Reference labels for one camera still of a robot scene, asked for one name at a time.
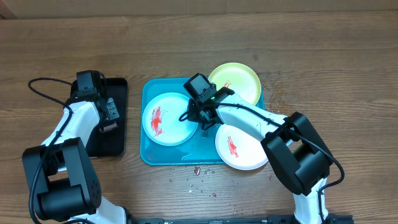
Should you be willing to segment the pink and green sponge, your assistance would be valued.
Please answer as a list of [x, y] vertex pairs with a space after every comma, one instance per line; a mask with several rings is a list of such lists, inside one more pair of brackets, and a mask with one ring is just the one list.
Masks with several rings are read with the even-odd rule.
[[103, 127], [101, 127], [99, 130], [102, 132], [102, 133], [105, 133], [105, 132], [108, 132], [108, 131], [110, 131], [110, 130], [113, 130], [113, 129], [115, 129], [115, 128], [117, 128], [117, 123], [114, 121], [113, 123], [111, 123], [111, 124], [108, 124], [108, 125], [106, 125], [106, 126], [103, 126]]

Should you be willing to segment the light blue plate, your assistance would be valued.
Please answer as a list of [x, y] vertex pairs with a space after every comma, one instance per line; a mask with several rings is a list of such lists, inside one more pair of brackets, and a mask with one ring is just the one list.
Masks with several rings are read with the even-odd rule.
[[163, 93], [144, 108], [142, 127], [147, 136], [162, 146], [176, 146], [189, 140], [198, 123], [179, 121], [187, 111], [189, 98], [181, 93]]

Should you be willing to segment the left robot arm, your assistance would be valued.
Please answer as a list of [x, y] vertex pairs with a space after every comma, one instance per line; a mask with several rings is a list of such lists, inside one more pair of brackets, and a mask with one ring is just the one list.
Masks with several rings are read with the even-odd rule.
[[128, 87], [124, 78], [78, 72], [53, 133], [22, 155], [34, 223], [134, 223], [129, 210], [110, 202], [91, 163], [126, 149]]

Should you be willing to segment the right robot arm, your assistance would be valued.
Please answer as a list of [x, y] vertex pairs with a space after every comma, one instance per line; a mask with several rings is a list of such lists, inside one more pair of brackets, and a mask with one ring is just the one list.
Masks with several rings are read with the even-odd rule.
[[324, 190], [333, 156], [310, 121], [301, 113], [274, 114], [223, 87], [187, 88], [191, 96], [180, 120], [202, 123], [203, 129], [221, 123], [233, 126], [261, 143], [280, 182], [295, 200], [299, 223], [326, 223]]

